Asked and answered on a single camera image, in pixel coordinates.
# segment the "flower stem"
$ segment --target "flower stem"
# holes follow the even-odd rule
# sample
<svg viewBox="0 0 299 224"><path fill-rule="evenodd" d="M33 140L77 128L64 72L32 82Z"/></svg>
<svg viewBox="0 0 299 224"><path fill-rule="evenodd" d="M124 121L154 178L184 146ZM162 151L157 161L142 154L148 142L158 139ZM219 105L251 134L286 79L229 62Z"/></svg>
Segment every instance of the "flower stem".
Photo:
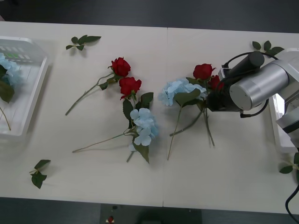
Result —
<svg viewBox="0 0 299 224"><path fill-rule="evenodd" d="M130 159L132 158L132 156L133 156L134 152L135 152L135 151L131 152L131 154L130 154L129 158L127 159L127 162L129 162L129 161L130 161Z"/></svg>
<svg viewBox="0 0 299 224"><path fill-rule="evenodd" d="M73 151L73 153L76 153L76 152L78 152L78 151L80 151L80 150L82 150L82 149L86 149L86 148L89 148L89 147L91 147L91 146L100 144L100 143L102 143L102 142L109 141L109 140L111 140L111 139L115 139L115 138L120 137L120 136L123 136L123 135L124 135L124 133L123 133L123 134L116 135L116 136L114 136L113 138L110 138L110 139L107 139L107 140L104 140L104 141L100 141L100 142L94 143L94 144L89 145L89 146L87 146L87 147L80 148L80 149L76 149L76 150Z"/></svg>
<svg viewBox="0 0 299 224"><path fill-rule="evenodd" d="M197 117L192 121L191 124L189 124L187 127L183 128L183 129L180 130L180 131L177 131L177 132L175 132L175 133L170 134L169 136L171 137L171 136L173 136L173 135L180 134L180 133L184 132L185 130L187 130L188 128L192 127L192 126L196 123L196 121L200 118L201 115L202 115L202 111L200 111L200 113L199 113L199 114L197 115Z"/></svg>
<svg viewBox="0 0 299 224"><path fill-rule="evenodd" d="M107 75L107 76L103 76L103 77L99 78L98 81L97 81L97 83L96 83L96 85L94 85L94 86L93 86L92 88L90 88L89 90L85 91L84 94L83 94L79 99L77 99L77 101L70 107L70 109L65 113L65 115L67 116L67 115L71 112L71 110L76 106L76 104L77 104L77 103L78 103L84 96L86 96L91 90L93 90L97 85L99 85L99 82L100 82L100 80L101 80L102 78L107 78L108 76L110 76L110 75L112 75L112 74L114 74L114 72L111 72L109 75Z"/></svg>
<svg viewBox="0 0 299 224"><path fill-rule="evenodd" d="M180 115L181 115L181 112L182 112L182 107L179 109L177 125L176 125L176 128L174 129L174 133L175 133L176 130L177 130L177 127L178 127L178 121L179 121L179 117L180 117ZM172 145L173 137L174 137L174 135L172 136L172 139L171 139L171 142L170 142L170 148L169 148L169 152L168 152L167 160L169 160L169 156L170 156L170 151L171 151L171 145Z"/></svg>
<svg viewBox="0 0 299 224"><path fill-rule="evenodd" d="M0 107L0 110L1 110L2 114L3 114L3 115L4 115L4 117L5 117L5 120L6 120L6 123L7 123L7 126L8 126L8 128L9 128L9 130L11 131L11 128L10 128L10 125L9 125L8 119L7 119L7 117L6 117L6 115L5 115L4 111L2 110L2 108L1 108L1 107Z"/></svg>
<svg viewBox="0 0 299 224"><path fill-rule="evenodd" d="M212 141L212 145L215 146L215 143L214 143L214 140L213 140L211 131L210 131L210 127L209 127L209 122L207 121L207 119L208 119L207 108L205 108L205 114L206 114L206 116L205 116L205 121L206 121L207 132L208 132L208 134L209 134L209 136L210 136L210 139L211 139L211 141Z"/></svg>

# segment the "red rose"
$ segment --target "red rose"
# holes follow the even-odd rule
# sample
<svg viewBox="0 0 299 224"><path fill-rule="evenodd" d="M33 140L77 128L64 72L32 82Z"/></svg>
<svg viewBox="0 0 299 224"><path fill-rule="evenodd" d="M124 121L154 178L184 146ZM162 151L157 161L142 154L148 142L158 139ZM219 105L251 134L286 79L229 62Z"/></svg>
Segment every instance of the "red rose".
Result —
<svg viewBox="0 0 299 224"><path fill-rule="evenodd" d="M212 90L215 90L217 88L218 83L220 82L219 76L212 76L210 82L208 84L212 88ZM221 83L218 87L220 90L224 86L224 83Z"/></svg>
<svg viewBox="0 0 299 224"><path fill-rule="evenodd" d="M131 71L131 66L126 62L123 57L119 57L112 61L112 68L116 75L126 77Z"/></svg>
<svg viewBox="0 0 299 224"><path fill-rule="evenodd" d="M137 81L133 77L127 77L122 78L120 80L120 87L121 87L121 93L124 94L124 96L121 97L121 99L131 95L131 91L134 90L135 93L140 89L141 86L141 80L138 79Z"/></svg>
<svg viewBox="0 0 299 224"><path fill-rule="evenodd" d="M196 65L193 76L201 80L209 79L212 75L212 71L216 68L212 68L211 64Z"/></svg>

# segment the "silver cylinder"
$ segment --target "silver cylinder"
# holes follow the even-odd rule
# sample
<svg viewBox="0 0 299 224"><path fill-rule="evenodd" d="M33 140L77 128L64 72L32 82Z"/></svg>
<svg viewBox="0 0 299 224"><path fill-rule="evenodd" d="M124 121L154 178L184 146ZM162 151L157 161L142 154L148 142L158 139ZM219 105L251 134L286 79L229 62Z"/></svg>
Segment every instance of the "silver cylinder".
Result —
<svg viewBox="0 0 299 224"><path fill-rule="evenodd" d="M289 77L280 66L269 63L256 74L243 78L229 89L237 107L248 111L270 98L289 83Z"/></svg>

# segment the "flower bouquet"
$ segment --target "flower bouquet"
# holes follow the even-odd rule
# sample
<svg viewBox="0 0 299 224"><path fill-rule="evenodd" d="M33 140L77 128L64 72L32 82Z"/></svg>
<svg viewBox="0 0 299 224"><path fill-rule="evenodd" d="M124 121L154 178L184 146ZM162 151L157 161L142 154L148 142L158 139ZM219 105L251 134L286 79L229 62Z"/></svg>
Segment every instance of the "flower bouquet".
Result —
<svg viewBox="0 0 299 224"><path fill-rule="evenodd" d="M174 136L192 127L202 114L205 115L204 117L205 117L206 128L210 136L211 142L213 146L215 146L209 128L209 124L208 124L208 110L206 107L206 96L210 90L215 90L216 88L221 89L223 87L223 84L218 85L220 82L219 77L212 76L212 72L214 69L215 68L212 68L210 64L196 65L193 72L194 78L191 77L179 78L174 82L168 82L166 86L162 89L162 92L159 93L158 99L162 101L164 105L172 106L173 102L175 101L180 106L178 112L178 120L177 120L174 133L170 135L172 139L171 139L167 160L169 160ZM180 119L182 109L188 105L196 105L199 108L199 114L192 123L190 123L182 130L177 131L178 122Z"/></svg>

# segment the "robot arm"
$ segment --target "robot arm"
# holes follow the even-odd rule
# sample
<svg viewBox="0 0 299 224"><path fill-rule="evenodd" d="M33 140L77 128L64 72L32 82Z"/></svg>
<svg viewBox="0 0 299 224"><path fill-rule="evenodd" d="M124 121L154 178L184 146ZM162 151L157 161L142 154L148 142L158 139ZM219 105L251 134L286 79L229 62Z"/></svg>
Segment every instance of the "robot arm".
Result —
<svg viewBox="0 0 299 224"><path fill-rule="evenodd" d="M295 147L299 147L299 49L281 52L279 60L276 58L262 68L262 53L246 54L232 69L228 68L229 62L222 66L219 76L224 86L207 96L208 108L243 115L243 111L251 110L278 93L285 100L285 115L277 123Z"/></svg>

